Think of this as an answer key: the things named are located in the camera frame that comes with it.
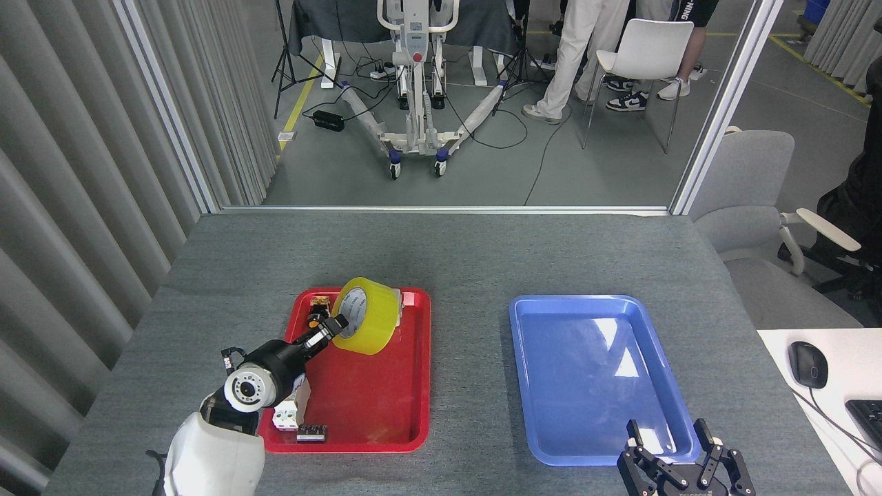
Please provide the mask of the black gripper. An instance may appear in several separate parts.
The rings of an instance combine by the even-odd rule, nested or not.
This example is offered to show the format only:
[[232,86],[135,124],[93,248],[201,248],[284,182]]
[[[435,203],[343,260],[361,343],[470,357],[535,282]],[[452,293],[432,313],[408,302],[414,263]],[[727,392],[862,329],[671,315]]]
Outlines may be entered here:
[[[628,421],[628,443],[617,459],[628,495],[756,495],[741,451],[725,448],[718,437],[712,436],[703,418],[697,418],[693,427],[706,457],[699,464],[697,481],[688,481],[684,486],[684,477],[672,465],[644,448],[637,421]],[[730,490],[715,478],[720,464],[727,471]]]
[[293,392],[306,361],[324,351],[349,326],[343,315],[307,324],[293,343],[271,340],[245,356],[238,367],[238,408],[274,408]]

